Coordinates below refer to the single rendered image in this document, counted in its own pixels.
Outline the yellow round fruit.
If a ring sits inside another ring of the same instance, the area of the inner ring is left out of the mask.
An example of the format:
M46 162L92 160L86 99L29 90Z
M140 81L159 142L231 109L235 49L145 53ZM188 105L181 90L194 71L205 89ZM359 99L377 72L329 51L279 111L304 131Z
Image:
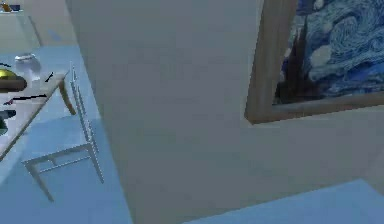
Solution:
M4 80L13 80L17 77L17 75L8 70L8 69L0 69L0 79L4 79Z

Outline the long black knife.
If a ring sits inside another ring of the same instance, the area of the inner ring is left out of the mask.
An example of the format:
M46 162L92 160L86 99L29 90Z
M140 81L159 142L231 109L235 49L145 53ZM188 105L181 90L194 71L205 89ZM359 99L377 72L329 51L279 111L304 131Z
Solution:
M47 97L46 94L14 97L14 98L11 98L10 100L4 102L3 105L12 105L15 101L29 100L29 99L35 99L35 98L46 98L46 97Z

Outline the white slatted chair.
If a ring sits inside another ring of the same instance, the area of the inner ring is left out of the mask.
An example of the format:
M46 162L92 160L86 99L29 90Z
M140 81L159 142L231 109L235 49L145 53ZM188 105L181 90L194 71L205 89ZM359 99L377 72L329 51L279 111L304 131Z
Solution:
M41 177L43 173L90 160L100 182L104 182L97 158L99 149L86 113L75 67L71 66L69 72L76 114L32 125L21 158L21 163L50 202L54 198Z

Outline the blue swirl framed painting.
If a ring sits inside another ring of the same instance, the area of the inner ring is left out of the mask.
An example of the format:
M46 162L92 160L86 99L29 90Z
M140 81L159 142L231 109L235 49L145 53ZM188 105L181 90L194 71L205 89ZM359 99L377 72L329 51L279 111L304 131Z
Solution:
M384 105L384 0L262 0L252 124Z

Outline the clear glass jar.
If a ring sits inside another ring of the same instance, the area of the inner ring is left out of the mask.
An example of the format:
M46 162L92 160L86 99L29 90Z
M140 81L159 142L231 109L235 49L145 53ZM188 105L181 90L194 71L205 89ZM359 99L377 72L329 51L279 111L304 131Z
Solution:
M32 53L16 56L15 67L27 81L36 81L40 78L41 64Z

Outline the pale wooden table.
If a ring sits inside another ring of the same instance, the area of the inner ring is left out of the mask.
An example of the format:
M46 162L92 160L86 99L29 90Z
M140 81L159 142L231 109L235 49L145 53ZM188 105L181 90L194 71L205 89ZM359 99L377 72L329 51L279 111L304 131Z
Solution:
M15 110L16 115L5 121L8 131L0 136L0 161L9 153L15 142L23 134L26 128L40 112L53 93L59 89L65 106L71 115L76 111L71 104L68 92L65 87L65 78L69 72L54 73L49 82L46 78L40 78L28 84L28 87L21 92L10 92L0 94L0 111ZM3 105L4 102L14 97L33 96L46 94L46 98L35 98L29 100L15 101L12 105Z

